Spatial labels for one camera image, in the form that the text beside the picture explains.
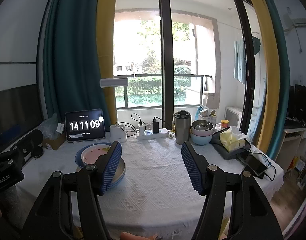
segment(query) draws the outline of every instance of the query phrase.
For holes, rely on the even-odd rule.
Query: metal screw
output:
[[[89,164],[88,166],[86,166],[86,169],[87,169],[88,171],[92,171],[92,170],[95,169],[95,165],[94,165],[94,164]]]
[[[53,174],[52,174],[53,177],[57,178],[57,177],[60,177],[61,176],[61,172],[60,171],[55,171]]]
[[[216,170],[217,170],[217,166],[214,165],[214,164],[209,165],[208,168],[209,168],[209,170],[211,170],[211,171],[216,171]]]
[[[248,178],[251,176],[251,173],[249,171],[243,171],[243,175]]]

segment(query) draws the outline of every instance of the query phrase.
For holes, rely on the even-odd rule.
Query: plastic basket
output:
[[[216,125],[216,115],[215,116],[207,116],[203,117],[200,114],[197,115],[198,120],[207,120],[213,125],[213,131],[215,131],[215,125]]]

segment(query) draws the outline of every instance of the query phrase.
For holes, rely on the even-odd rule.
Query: black charger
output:
[[[155,120],[155,118],[152,121],[152,132],[153,133],[159,133],[160,132],[160,124],[159,124],[159,122],[157,122]]]

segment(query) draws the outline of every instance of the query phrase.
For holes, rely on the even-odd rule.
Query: white power strip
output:
[[[144,135],[140,135],[137,133],[136,138],[138,140],[147,140],[147,139],[155,139],[155,138],[163,138],[168,137],[169,132],[166,128],[162,128],[159,130],[159,133],[153,133],[152,130],[145,130]]]

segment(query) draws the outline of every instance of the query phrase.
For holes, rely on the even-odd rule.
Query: wooden floor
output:
[[[274,197],[270,201],[271,207],[282,231],[294,218],[306,197],[306,190],[302,191],[296,185],[297,176],[298,173],[295,170],[292,171],[291,177],[287,173],[284,176],[284,184],[282,188],[275,193]]]

